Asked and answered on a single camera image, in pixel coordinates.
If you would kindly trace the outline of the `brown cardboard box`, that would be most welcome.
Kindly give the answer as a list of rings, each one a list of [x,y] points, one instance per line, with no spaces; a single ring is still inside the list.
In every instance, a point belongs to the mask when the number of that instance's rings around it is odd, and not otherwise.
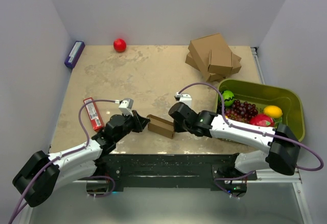
[[[148,130],[158,135],[173,139],[175,136],[174,124],[171,121],[149,114]]]

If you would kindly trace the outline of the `green plastic tub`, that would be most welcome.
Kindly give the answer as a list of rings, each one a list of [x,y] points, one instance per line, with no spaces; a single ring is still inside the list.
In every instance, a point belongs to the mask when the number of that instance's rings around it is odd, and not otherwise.
[[[282,123],[291,129],[298,141],[304,139],[306,130],[302,102],[291,90],[234,79],[223,80],[217,89],[220,92],[230,90],[235,99],[255,104],[260,112],[266,106],[278,106],[283,112]]]

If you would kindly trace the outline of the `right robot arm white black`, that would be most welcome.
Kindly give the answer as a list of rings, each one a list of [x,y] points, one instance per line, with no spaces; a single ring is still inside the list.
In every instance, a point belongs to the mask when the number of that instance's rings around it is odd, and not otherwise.
[[[178,133],[227,139],[257,149],[252,153],[239,154],[228,166],[227,172],[232,179],[238,180],[245,173],[267,168],[287,176],[295,172],[300,147],[287,125],[279,124],[277,128],[253,126],[210,111],[196,113],[182,102],[174,104],[169,115]]]

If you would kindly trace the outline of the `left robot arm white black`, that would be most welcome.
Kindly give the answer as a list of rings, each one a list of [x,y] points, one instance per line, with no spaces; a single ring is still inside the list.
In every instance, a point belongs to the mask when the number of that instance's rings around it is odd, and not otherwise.
[[[129,133],[142,132],[149,121],[135,110],[130,115],[114,115],[104,129],[81,145],[58,153],[35,152],[12,183],[30,207],[37,207],[67,183],[89,176],[101,179],[106,167],[97,161]]]

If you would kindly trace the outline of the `red rectangular box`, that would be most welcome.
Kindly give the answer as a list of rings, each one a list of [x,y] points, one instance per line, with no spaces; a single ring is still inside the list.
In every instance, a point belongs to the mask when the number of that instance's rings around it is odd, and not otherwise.
[[[104,123],[99,114],[99,110],[96,103],[94,102],[94,99],[92,97],[88,97],[83,100],[83,103],[86,104],[85,108],[87,110],[87,114],[93,130],[95,132],[99,132],[104,128]]]

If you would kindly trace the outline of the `folded cardboard box front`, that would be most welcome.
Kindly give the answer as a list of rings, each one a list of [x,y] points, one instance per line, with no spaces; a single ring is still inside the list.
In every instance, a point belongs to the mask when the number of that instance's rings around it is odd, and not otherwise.
[[[229,76],[240,71],[241,58],[231,50],[212,49],[208,59],[208,71],[210,73]]]

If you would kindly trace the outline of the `folded cardboard box bottom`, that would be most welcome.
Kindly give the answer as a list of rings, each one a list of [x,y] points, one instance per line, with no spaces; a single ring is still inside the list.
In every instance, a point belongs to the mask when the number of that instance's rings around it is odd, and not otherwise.
[[[236,54],[232,53],[233,68],[232,68],[230,74],[228,74],[227,76],[221,76],[219,74],[210,73],[206,81],[207,82],[213,82],[213,81],[220,82],[220,81],[224,80],[225,78],[227,78],[227,77],[229,77],[229,76],[231,76],[233,74],[237,74],[240,71],[241,67],[242,67],[240,61],[241,61],[241,57],[239,57]],[[200,70],[198,68],[195,60],[193,59],[191,53],[187,54],[185,63],[188,64],[189,66],[193,67],[196,70]]]

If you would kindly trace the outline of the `purple rectangular box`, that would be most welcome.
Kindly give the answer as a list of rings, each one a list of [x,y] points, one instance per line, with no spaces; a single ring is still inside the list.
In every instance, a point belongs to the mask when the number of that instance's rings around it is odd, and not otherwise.
[[[84,48],[85,48],[85,43],[83,41],[76,41],[70,53],[68,54],[68,56],[64,61],[65,66],[73,69],[76,66]]]

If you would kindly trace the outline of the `dark grapes bunch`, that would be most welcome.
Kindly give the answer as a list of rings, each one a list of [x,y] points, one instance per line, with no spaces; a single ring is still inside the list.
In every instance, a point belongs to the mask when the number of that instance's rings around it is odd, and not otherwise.
[[[217,113],[222,114],[222,104],[220,102],[217,104]]]

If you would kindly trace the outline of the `green watermelon ball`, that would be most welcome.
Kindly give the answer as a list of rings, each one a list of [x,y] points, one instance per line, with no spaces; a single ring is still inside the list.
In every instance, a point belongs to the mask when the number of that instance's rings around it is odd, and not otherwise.
[[[223,97],[223,103],[225,107],[230,107],[235,101],[235,95],[230,90],[224,90],[221,92]]]

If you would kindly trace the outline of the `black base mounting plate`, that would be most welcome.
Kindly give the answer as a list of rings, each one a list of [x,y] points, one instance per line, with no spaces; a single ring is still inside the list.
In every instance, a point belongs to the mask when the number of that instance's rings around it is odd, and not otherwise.
[[[89,179],[104,180],[109,189],[126,188],[205,188],[245,192],[237,171],[237,155],[205,154],[109,154],[96,160],[96,171]]]

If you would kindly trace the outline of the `red grapes bunch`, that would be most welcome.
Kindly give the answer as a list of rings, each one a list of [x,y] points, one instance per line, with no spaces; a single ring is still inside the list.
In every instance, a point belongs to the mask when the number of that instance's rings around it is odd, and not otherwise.
[[[228,119],[250,123],[250,120],[256,117],[259,112],[255,104],[235,100],[231,106],[224,109],[224,114]]]

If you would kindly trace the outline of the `red dragon fruit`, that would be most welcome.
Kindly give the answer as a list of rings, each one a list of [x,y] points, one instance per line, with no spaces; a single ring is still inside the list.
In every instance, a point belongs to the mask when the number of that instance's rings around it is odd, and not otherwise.
[[[253,117],[250,122],[251,125],[258,127],[274,127],[274,120],[266,114],[258,114]]]

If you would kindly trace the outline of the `red apple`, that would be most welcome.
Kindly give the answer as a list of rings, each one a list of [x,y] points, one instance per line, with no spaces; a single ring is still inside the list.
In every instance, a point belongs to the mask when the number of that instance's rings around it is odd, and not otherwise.
[[[124,39],[122,38],[117,38],[114,42],[113,42],[113,47],[114,50],[118,53],[122,53],[126,50],[127,48],[127,44],[125,42]]]

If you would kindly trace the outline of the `yellow lemon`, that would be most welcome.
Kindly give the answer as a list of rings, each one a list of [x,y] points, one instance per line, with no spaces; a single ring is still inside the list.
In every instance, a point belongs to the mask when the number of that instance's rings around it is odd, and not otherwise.
[[[273,105],[266,106],[263,109],[263,113],[273,119],[281,118],[283,115],[281,108],[279,108],[278,106],[273,106]]]

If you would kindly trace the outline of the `aluminium frame rail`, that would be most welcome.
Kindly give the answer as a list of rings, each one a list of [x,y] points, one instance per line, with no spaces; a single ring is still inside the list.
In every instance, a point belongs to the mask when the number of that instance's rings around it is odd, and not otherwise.
[[[257,47],[251,47],[251,52],[256,65],[256,70],[258,72],[259,80],[261,84],[266,84],[263,73],[260,67],[260,62],[257,54]],[[295,172],[292,176],[282,175],[280,173],[274,172],[271,169],[258,170],[256,172],[258,180],[265,183],[302,183],[299,172]]]

